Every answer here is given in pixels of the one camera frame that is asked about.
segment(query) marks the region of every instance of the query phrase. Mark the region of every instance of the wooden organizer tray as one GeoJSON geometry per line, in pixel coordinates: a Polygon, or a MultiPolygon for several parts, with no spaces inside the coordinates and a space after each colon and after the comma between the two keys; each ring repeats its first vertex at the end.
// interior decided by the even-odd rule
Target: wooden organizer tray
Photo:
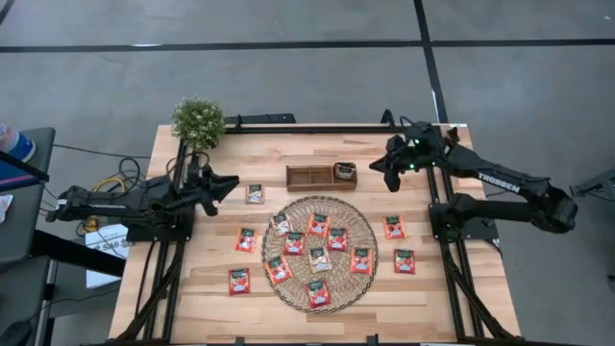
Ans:
{"type": "Polygon", "coordinates": [[[357,188],[357,172],[350,180],[339,179],[332,165],[287,166],[286,189],[302,191],[352,191],[357,188]]]}

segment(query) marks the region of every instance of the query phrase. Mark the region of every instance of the potted plant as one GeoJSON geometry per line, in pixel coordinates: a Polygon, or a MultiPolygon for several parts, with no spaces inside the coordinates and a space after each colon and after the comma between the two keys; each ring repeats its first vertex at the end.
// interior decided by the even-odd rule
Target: potted plant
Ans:
{"type": "Polygon", "coordinates": [[[224,111],[216,101],[184,98],[171,114],[173,136],[194,150],[215,148],[225,132],[224,111]]]}

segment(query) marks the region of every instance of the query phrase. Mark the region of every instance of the round wicker tray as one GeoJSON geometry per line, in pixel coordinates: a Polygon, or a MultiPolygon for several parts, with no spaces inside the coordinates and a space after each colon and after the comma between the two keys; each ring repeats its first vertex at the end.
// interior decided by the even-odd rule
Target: round wicker tray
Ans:
{"type": "MultiPolygon", "coordinates": [[[[374,281],[378,267],[376,237],[363,214],[342,200],[322,196],[302,198],[286,206],[282,212],[290,218],[294,231],[302,233],[305,233],[308,229],[308,221],[312,212],[329,215],[332,221],[331,227],[347,228],[349,239],[347,251],[329,251],[332,270],[313,274],[308,259],[309,249],[318,246],[326,247],[328,239],[316,235],[307,235],[305,255],[284,256],[292,271],[292,278],[273,285],[265,270],[265,276],[276,294],[293,308],[313,313],[335,312],[348,307],[362,297],[374,281]],[[351,273],[350,252],[355,246],[373,249],[374,269],[371,275],[351,273]],[[306,284],[318,279],[327,281],[331,303],[312,309],[309,306],[306,284]]],[[[262,241],[262,262],[265,263],[282,254],[284,241],[285,236],[277,236],[272,226],[269,225],[262,241]]]]}

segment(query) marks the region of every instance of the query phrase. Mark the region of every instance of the wooden tabletop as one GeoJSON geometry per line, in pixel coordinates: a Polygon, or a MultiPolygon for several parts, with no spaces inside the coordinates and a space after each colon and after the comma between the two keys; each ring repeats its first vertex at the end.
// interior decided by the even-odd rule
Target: wooden tabletop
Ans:
{"type": "MultiPolygon", "coordinates": [[[[471,147],[467,128],[459,130],[460,144],[471,147]]],[[[192,239],[186,244],[173,325],[172,342],[342,342],[364,341],[379,334],[380,341],[454,341],[455,330],[438,243],[431,235],[427,205],[431,201],[427,175],[408,172],[402,187],[390,193],[382,174],[368,164],[384,154],[390,135],[227,135],[209,152],[210,164],[220,175],[238,175],[241,184],[219,206],[219,215],[206,217],[197,208],[192,239]],[[287,192],[287,165],[357,164],[358,185],[353,192],[287,192]],[[263,184],[264,205],[246,205],[246,186],[263,184]],[[260,251],[234,250],[238,227],[259,230],[257,249],[272,213],[308,195],[340,198],[360,210],[376,234],[380,258],[372,287],[352,306],[332,314],[305,314],[280,300],[264,277],[260,251]],[[407,238],[384,236],[381,218],[403,215],[407,238]],[[416,254],[416,275],[395,274],[393,249],[409,248],[416,254]],[[229,269],[249,267],[252,293],[230,297],[229,269]]],[[[176,156],[179,141],[169,126],[160,126],[148,178],[165,174],[166,163],[176,156]]],[[[440,198],[446,200],[442,177],[436,169],[440,198]]],[[[453,178],[456,192],[484,198],[478,180],[453,178]]],[[[481,240],[466,241],[476,291],[501,324],[519,333],[500,255],[481,240]]],[[[131,248],[127,260],[110,337],[117,336],[135,315],[135,301],[149,243],[131,248]]],[[[142,301],[150,294],[158,245],[151,258],[142,301]]],[[[467,301],[459,291],[464,325],[472,334],[467,301]]],[[[154,336],[160,336],[166,301],[159,304],[154,336]]]]}

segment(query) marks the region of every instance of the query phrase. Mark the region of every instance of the gray floor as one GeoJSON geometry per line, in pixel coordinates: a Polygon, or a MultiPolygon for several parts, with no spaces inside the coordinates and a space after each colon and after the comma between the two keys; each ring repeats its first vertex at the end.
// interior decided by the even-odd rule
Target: gray floor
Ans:
{"type": "MultiPolygon", "coordinates": [[[[432,39],[615,37],[612,1],[428,0],[425,8],[432,39]]],[[[19,0],[0,27],[0,46],[419,37],[412,2],[401,0],[19,0]]],[[[449,118],[470,125],[485,158],[562,187],[613,165],[615,46],[434,54],[449,118]]],[[[193,94],[229,114],[294,112],[303,123],[372,122],[385,108],[435,120],[421,48],[0,54],[0,66],[2,122],[53,126],[58,143],[132,155],[148,154],[156,127],[193,94]]],[[[57,149],[49,186],[92,186],[116,165],[57,149]]],[[[500,222],[504,266],[525,337],[611,345],[613,206],[578,203],[567,235],[500,222]]],[[[73,225],[39,226],[73,237],[73,225]]],[[[59,319],[54,344],[102,341],[111,313],[59,319]]]]}

